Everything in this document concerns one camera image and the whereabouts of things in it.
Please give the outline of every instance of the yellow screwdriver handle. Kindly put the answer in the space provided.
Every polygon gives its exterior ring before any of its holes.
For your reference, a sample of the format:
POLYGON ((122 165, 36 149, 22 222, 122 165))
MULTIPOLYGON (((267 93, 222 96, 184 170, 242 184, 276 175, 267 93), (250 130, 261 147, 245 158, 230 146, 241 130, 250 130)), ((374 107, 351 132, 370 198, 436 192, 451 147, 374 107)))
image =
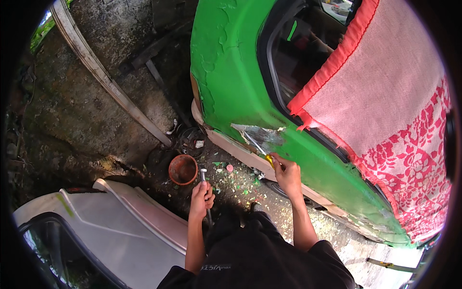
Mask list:
POLYGON ((271 165, 271 167, 273 168, 274 170, 274 165, 273 165, 273 157, 270 156, 269 154, 265 155, 265 160, 267 160, 269 162, 269 164, 271 165))

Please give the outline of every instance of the red floral pattern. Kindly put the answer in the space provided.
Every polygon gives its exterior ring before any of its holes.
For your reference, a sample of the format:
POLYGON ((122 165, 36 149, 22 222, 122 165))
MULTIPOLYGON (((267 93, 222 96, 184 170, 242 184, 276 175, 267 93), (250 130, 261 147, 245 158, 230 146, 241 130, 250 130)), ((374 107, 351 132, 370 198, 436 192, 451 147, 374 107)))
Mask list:
POLYGON ((446 219, 451 185, 446 179, 443 139, 449 108, 444 78, 412 124, 358 156, 368 170, 363 175, 375 176, 413 241, 433 236, 446 219))

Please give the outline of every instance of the hand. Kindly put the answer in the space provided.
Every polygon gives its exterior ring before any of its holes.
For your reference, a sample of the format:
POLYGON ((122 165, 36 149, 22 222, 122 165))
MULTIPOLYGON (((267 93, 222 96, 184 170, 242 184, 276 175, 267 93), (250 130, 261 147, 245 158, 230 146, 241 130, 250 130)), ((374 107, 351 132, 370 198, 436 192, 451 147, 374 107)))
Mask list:
POLYGON ((270 153, 276 180, 279 187, 286 193, 290 201, 303 201, 302 181, 300 179, 300 166, 296 162, 286 160, 277 153, 270 153))
POLYGON ((206 209, 211 209, 215 195, 212 187, 207 181, 200 182, 193 188, 191 196, 191 208, 189 209, 189 220, 201 220, 207 215, 206 209))

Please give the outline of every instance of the green paint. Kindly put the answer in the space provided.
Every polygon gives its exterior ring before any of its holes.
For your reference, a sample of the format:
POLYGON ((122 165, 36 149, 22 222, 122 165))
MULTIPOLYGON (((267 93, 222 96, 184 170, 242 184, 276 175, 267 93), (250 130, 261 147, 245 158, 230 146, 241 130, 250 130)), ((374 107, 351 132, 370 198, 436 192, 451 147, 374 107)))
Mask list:
POLYGON ((390 243, 415 247, 387 205, 351 164, 344 164, 272 104, 256 58, 258 35, 275 0, 200 0, 191 35, 191 73, 197 81, 204 121, 216 132, 244 143, 231 124, 285 127, 282 145, 271 151, 297 162, 302 182, 353 216, 362 227, 390 243))
POLYGON ((295 20, 292 25, 292 30, 290 30, 289 37, 287 38, 287 41, 290 41, 292 39, 293 32, 295 31, 295 28, 297 27, 297 21, 295 20))
POLYGON ((69 216, 71 216, 72 218, 74 218, 74 212, 72 212, 71 208, 69 207, 69 205, 67 204, 67 202, 64 200, 64 197, 58 193, 56 195, 56 198, 62 203, 62 205, 64 206, 64 208, 66 209, 66 212, 69 214, 69 216))

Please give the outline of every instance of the terracotta pot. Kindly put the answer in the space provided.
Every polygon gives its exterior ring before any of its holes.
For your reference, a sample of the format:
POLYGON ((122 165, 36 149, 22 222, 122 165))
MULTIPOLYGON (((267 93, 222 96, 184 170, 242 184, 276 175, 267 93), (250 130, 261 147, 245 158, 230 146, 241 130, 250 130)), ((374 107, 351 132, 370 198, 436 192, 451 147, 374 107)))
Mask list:
POLYGON ((179 185, 190 184, 197 177, 197 162, 189 154, 176 156, 169 165, 169 177, 179 185))

